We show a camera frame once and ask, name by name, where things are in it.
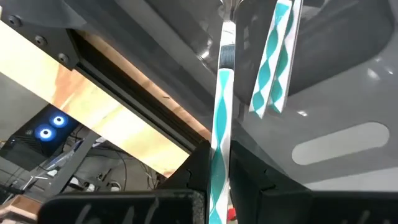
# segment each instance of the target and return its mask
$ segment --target cable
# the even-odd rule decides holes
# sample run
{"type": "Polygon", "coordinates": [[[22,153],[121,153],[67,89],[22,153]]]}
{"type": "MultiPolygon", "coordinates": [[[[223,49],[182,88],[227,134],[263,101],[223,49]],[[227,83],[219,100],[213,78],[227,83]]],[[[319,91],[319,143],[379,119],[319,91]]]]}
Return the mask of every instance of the cable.
{"type": "Polygon", "coordinates": [[[127,185],[127,165],[126,165],[126,161],[124,161],[124,159],[122,158],[122,156],[119,154],[118,151],[115,151],[116,154],[120,157],[120,159],[123,161],[124,164],[124,187],[123,187],[123,191],[126,190],[126,185],[127,185]]]}

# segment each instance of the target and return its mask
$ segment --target red object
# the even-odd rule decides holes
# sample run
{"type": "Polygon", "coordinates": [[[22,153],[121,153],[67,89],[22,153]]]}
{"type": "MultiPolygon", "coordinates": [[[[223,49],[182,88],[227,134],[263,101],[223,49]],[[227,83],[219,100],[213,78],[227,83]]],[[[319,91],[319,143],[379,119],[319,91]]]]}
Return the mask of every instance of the red object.
{"type": "Polygon", "coordinates": [[[234,221],[236,220],[236,211],[235,208],[230,208],[228,209],[228,213],[227,213],[227,221],[234,221]]]}

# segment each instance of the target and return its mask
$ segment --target metal bracket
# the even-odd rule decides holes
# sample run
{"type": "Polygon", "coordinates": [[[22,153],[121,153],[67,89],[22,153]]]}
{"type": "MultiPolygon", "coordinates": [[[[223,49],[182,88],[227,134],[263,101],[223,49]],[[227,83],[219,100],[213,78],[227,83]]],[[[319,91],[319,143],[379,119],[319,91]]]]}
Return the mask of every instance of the metal bracket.
{"type": "Polygon", "coordinates": [[[23,20],[2,3],[1,20],[69,70],[79,62],[78,51],[66,28],[45,27],[23,20]]]}

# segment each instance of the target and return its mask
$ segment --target black metal frame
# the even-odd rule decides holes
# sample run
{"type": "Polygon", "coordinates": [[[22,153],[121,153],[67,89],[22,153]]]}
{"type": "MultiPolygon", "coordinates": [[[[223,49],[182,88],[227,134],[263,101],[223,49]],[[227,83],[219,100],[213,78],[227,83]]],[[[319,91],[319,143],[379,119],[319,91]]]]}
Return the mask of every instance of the black metal frame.
{"type": "Polygon", "coordinates": [[[39,26],[3,7],[1,20],[68,69],[76,69],[146,123],[190,153],[204,138],[70,29],[39,26]]]}

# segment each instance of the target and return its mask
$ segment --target black wire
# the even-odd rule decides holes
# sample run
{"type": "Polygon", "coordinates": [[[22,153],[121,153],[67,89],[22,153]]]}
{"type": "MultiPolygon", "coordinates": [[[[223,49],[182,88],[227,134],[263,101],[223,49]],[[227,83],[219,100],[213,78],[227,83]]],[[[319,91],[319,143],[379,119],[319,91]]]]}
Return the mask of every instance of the black wire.
{"type": "Polygon", "coordinates": [[[95,156],[105,157],[108,159],[119,159],[119,158],[113,158],[113,157],[102,155],[102,154],[87,154],[86,157],[95,157],[95,156]]]}
{"type": "Polygon", "coordinates": [[[120,159],[123,161],[124,164],[124,187],[123,187],[123,191],[126,190],[126,185],[127,185],[127,165],[126,165],[126,161],[124,161],[123,157],[119,154],[118,151],[115,151],[116,154],[120,157],[120,159]]]}

